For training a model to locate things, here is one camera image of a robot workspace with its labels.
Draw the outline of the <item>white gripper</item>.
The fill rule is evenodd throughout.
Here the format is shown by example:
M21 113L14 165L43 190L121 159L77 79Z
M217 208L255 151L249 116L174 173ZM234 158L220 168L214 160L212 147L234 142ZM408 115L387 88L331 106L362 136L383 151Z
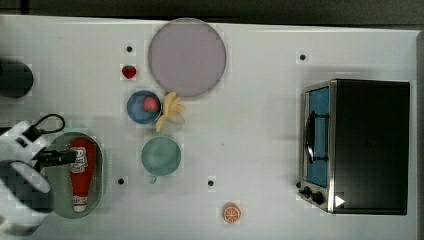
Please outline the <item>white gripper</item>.
M42 151L44 149L45 137L27 121L19 122L0 137L2 160L19 160L28 164L35 160L34 168L37 171L45 167L71 164L76 160L75 151Z

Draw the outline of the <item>black cylinder robot base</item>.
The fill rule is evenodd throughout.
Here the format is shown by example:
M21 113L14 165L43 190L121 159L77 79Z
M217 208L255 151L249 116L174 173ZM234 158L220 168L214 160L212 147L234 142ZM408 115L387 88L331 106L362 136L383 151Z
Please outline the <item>black cylinder robot base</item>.
M0 76L0 95L20 98L27 95L33 87L32 70L24 63L2 61Z

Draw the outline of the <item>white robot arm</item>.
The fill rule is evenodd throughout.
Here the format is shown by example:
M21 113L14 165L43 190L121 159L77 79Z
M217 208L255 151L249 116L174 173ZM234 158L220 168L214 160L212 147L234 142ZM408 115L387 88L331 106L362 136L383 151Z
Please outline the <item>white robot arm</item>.
M74 163L77 153L49 145L27 121L1 134L1 240L27 240L53 211L53 190L41 170Z

